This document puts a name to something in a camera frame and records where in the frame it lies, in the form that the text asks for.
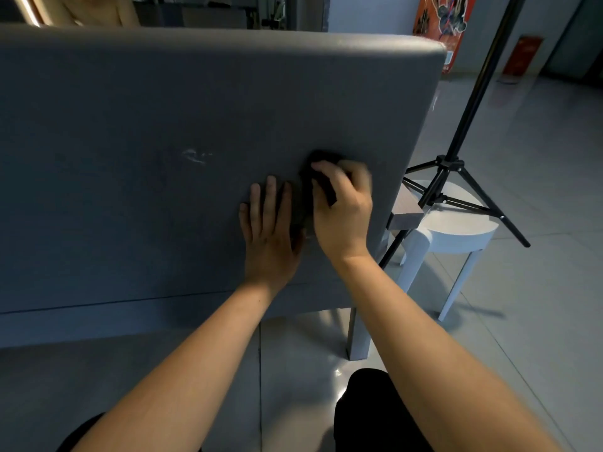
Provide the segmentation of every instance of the wooden armrest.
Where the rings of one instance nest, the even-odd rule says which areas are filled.
[[[423,219],[423,210],[418,206],[417,201],[417,197],[402,184],[386,228],[390,231],[417,228]]]

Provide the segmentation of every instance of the white stool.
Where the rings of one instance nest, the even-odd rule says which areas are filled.
[[[430,181],[415,181],[427,187]],[[482,205],[477,198],[464,188],[451,182],[444,185],[442,192],[459,200]],[[412,192],[417,199],[418,192]],[[490,220],[485,214],[472,214],[448,204],[436,204],[425,213],[425,217],[417,229],[412,230],[402,242],[406,254],[402,259],[402,272],[398,285],[405,292],[423,264],[428,252],[443,252],[446,254],[462,254],[469,252],[463,269],[456,278],[452,290],[448,294],[442,308],[439,321],[444,320],[446,313],[461,291],[463,282],[469,277],[471,270],[482,251],[494,236],[498,223]]]

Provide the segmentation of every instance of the tripod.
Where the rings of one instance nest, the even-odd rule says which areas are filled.
[[[445,203],[460,209],[471,211],[473,213],[487,214],[500,219],[502,223],[504,223],[505,226],[510,230],[510,232],[519,240],[519,242],[524,245],[524,247],[530,247],[528,240],[525,239],[522,233],[515,225],[513,225],[505,213],[501,211],[496,203],[494,203],[494,201],[492,201],[486,192],[479,186],[477,181],[473,179],[471,174],[469,174],[465,168],[465,162],[458,157],[458,152],[461,150],[461,146],[463,145],[463,141],[467,136],[471,122],[478,111],[479,104],[486,93],[486,89],[490,83],[490,80],[492,79],[494,71],[496,71],[496,66],[498,65],[498,61],[501,58],[505,45],[507,44],[507,40],[511,35],[513,26],[517,21],[519,12],[521,12],[522,6],[524,6],[524,1],[525,0],[509,0],[505,14],[502,16],[501,24],[499,25],[496,35],[494,36],[494,40],[492,41],[492,45],[490,46],[490,50],[488,51],[484,65],[479,72],[478,79],[473,87],[473,91],[471,92],[471,97],[469,97],[469,101],[465,107],[461,121],[456,128],[456,133],[452,138],[452,142],[450,143],[447,154],[438,155],[435,160],[428,161],[427,163],[422,163],[417,166],[412,166],[406,170],[406,174],[410,174],[428,168],[437,168],[437,173],[435,174],[435,177],[429,186],[423,187],[408,178],[403,178],[402,182],[410,189],[422,193],[421,199],[418,201],[418,206],[421,209],[423,209],[425,206],[433,206],[436,203]],[[457,172],[460,174],[487,207],[479,206],[444,195],[442,193],[442,189],[451,172]],[[385,268],[385,266],[387,266],[394,255],[394,252],[396,252],[397,248],[402,243],[402,240],[408,233],[409,230],[398,233],[394,239],[394,242],[391,244],[379,262],[379,266],[381,266],[381,268]]]

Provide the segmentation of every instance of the light strip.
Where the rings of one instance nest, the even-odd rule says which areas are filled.
[[[36,27],[39,27],[40,22],[38,22],[37,19],[35,18],[34,10],[31,8],[30,1],[29,0],[21,0],[21,3],[25,7],[25,10],[27,12],[27,15],[30,18],[31,23],[33,23]]]

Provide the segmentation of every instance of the black pants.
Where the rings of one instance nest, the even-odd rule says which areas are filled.
[[[80,425],[57,452],[71,451],[101,416]],[[351,375],[345,393],[335,406],[333,435],[336,452],[433,452],[406,410],[388,373],[379,369],[363,368]]]

